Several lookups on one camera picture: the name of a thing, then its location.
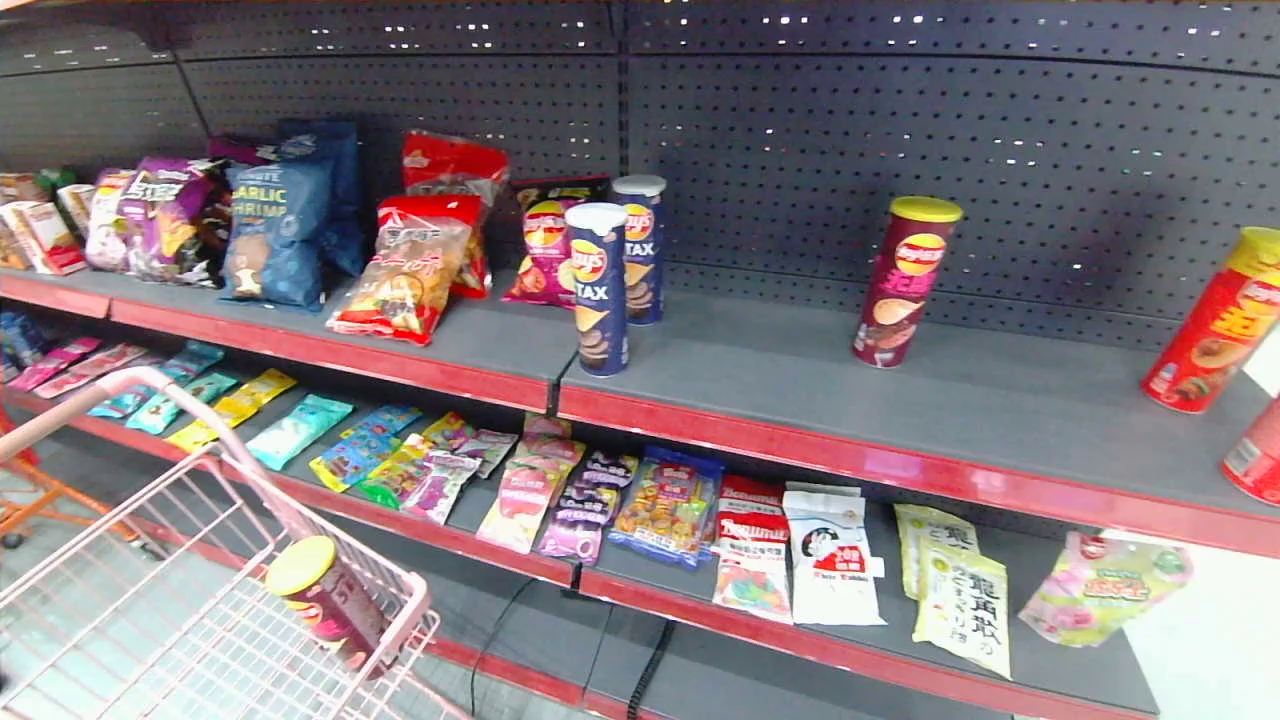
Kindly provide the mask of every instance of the red and white snack packet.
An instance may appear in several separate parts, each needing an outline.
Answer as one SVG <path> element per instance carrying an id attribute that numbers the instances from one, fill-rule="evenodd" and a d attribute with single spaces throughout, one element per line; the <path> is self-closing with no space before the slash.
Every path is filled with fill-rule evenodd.
<path id="1" fill-rule="evenodd" d="M 481 228 L 488 209 L 507 184 L 511 173 L 507 154 L 462 137 L 411 129 L 404 135 L 401 169 L 406 195 L 475 195 L 484 201 L 485 214 L 467 240 L 466 259 L 451 292 L 462 297 L 488 297 L 493 275 Z"/>

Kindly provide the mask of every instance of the lay's stax can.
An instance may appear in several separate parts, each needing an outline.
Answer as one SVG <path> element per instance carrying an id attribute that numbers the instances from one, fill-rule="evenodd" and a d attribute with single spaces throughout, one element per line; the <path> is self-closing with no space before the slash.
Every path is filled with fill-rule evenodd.
<path id="1" fill-rule="evenodd" d="M 626 282 L 622 232 L 627 211 L 613 202 L 584 202 L 564 211 L 573 263 L 577 360 L 593 375 L 627 366 Z"/>
<path id="2" fill-rule="evenodd" d="M 622 259 L 627 322 L 652 325 L 662 320 L 662 252 L 667 229 L 662 192 L 667 181 L 658 176 L 626 176 L 614 179 L 612 190 L 612 200 L 627 210 Z"/>

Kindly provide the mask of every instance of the shopping cart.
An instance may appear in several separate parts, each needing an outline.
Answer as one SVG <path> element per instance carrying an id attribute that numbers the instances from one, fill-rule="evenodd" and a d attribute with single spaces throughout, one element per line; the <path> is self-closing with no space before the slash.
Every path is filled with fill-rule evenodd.
<path id="1" fill-rule="evenodd" d="M 413 673 L 440 623 L 426 582 L 280 492 L 211 409 L 157 370 L 106 375 L 13 429 L 0 437 L 0 462 L 137 383 L 168 395 L 219 441 L 0 592 L 9 641 L 0 716 L 466 720 Z M 255 492 L 242 493 L 229 474 Z M 111 532 L 122 523 L 161 556 Z M 315 534 L 335 541 L 389 620 L 358 673 L 260 582 L 284 547 Z M 375 667 L 388 669 L 369 679 Z"/>

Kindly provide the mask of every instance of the yellow candy packet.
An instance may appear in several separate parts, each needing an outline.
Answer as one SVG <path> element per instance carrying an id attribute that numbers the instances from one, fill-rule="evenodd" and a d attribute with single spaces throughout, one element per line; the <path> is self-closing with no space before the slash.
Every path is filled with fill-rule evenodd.
<path id="1" fill-rule="evenodd" d="M 978 532 L 968 520 L 922 505 L 895 505 L 897 538 L 902 548 L 902 592 L 918 600 L 920 585 L 920 541 L 929 538 L 970 552 L 978 550 Z"/>
<path id="2" fill-rule="evenodd" d="M 1009 577 L 1005 566 L 977 552 L 928 537 L 920 547 L 920 610 L 915 642 L 942 650 L 996 673 L 1009 667 Z"/>
<path id="3" fill-rule="evenodd" d="M 223 397 L 214 405 L 214 413 L 224 423 L 237 427 L 252 418 L 264 405 L 275 396 L 296 386 L 298 382 L 279 370 L 268 370 L 252 380 L 236 388 L 234 392 Z M 177 445 L 187 452 L 195 452 L 201 447 L 218 439 L 218 433 L 200 420 L 192 421 L 186 428 L 169 436 L 169 442 Z"/>

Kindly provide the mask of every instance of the pink candy packet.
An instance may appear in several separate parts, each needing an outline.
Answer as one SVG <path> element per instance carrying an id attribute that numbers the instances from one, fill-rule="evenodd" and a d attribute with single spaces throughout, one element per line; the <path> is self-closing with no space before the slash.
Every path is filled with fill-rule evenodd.
<path id="1" fill-rule="evenodd" d="M 101 343 L 102 341 L 96 337 L 78 337 L 55 348 L 52 352 L 45 355 L 42 360 L 23 370 L 20 375 L 9 383 L 9 387 L 20 392 L 31 392 L 36 389 L 36 386 L 88 355 Z"/>
<path id="2" fill-rule="evenodd" d="M 120 368 L 131 360 L 141 357 L 146 351 L 147 348 L 145 347 L 129 345 L 127 342 L 113 345 L 106 350 L 95 352 L 88 360 L 69 368 L 61 375 L 37 387 L 36 395 L 46 400 L 58 397 L 69 389 L 76 389 L 81 386 L 88 384 L 99 375 L 104 375 L 116 368 Z"/>

